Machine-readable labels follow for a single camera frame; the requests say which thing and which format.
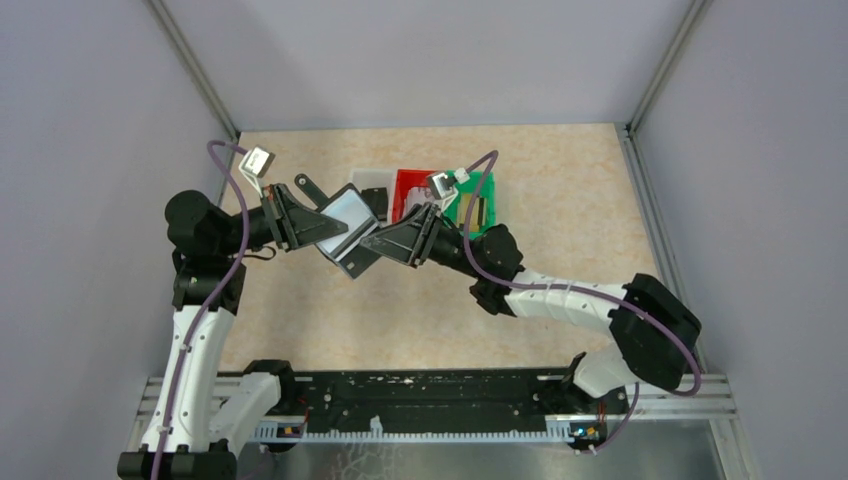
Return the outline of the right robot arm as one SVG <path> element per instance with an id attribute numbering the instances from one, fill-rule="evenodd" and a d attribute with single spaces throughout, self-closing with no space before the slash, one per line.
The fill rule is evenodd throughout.
<path id="1" fill-rule="evenodd" d="M 656 277 L 623 284 L 559 279 L 526 268 L 516 240 L 499 224 L 473 236 L 433 205 L 364 236 L 366 249 L 412 268 L 432 261 L 474 278 L 469 291 L 492 315 L 544 317 L 607 336 L 605 348 L 577 356 L 567 378 L 591 398 L 646 383 L 692 396 L 702 379 L 695 344 L 702 325 Z"/>

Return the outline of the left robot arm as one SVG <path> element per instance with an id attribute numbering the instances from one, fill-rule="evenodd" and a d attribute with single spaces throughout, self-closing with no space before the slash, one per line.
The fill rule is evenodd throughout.
<path id="1" fill-rule="evenodd" d="M 259 360 L 237 390 L 212 406 L 223 347 L 240 306 L 249 250 L 311 246 L 347 231 L 345 223 L 298 201 L 283 184 L 260 206 L 228 215 L 203 193 L 186 190 L 166 205 L 176 269 L 173 333 L 159 398 L 138 446 L 119 456 L 121 479 L 233 479 L 237 460 L 261 419 L 292 402 L 289 362 Z"/>

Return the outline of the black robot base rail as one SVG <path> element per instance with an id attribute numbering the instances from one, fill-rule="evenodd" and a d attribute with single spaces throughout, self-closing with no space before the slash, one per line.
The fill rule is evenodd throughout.
<path id="1" fill-rule="evenodd" d="M 598 445 L 628 395 L 618 387 L 594 399 L 572 377 L 569 367 L 288 371 L 281 400 L 248 438 L 275 452 L 297 443 Z"/>

